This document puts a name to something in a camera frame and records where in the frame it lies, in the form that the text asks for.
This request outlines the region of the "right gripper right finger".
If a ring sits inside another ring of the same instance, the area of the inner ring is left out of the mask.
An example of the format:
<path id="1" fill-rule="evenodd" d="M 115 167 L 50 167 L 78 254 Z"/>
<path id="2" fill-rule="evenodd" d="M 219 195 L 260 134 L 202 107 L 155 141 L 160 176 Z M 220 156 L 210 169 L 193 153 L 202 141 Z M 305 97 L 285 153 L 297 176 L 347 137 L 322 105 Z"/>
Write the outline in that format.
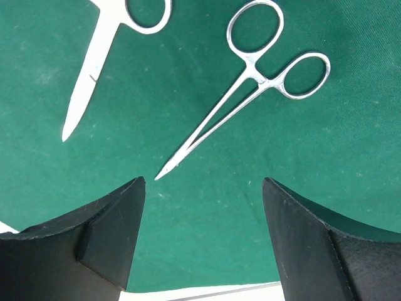
<path id="1" fill-rule="evenodd" d="M 400 300 L 400 233 L 267 177 L 263 203 L 285 300 Z"/>

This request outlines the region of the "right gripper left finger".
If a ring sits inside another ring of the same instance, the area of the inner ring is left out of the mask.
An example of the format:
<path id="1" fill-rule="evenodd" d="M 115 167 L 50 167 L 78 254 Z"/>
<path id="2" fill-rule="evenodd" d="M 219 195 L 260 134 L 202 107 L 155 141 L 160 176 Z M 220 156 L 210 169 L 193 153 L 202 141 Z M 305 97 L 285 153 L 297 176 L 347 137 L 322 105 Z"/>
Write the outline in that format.
<path id="1" fill-rule="evenodd" d="M 1 234 L 2 300 L 118 300 L 127 288 L 145 204 L 137 177 L 19 233 Z"/>

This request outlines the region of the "silver surgical scissors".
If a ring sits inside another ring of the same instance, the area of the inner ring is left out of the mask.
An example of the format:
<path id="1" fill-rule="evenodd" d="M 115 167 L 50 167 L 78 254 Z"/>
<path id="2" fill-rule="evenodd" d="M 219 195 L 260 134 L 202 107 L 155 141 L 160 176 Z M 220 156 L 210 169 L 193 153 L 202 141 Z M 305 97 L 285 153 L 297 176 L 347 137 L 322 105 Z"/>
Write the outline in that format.
<path id="1" fill-rule="evenodd" d="M 172 14 L 172 1 L 165 1 L 160 21 L 152 27 L 143 27 L 131 17 L 125 1 L 103 0 L 93 1 L 93 4 L 100 13 L 71 94 L 61 135 L 63 142 L 70 137 L 85 113 L 119 26 L 124 24 L 141 34 L 154 34 L 166 26 Z"/>

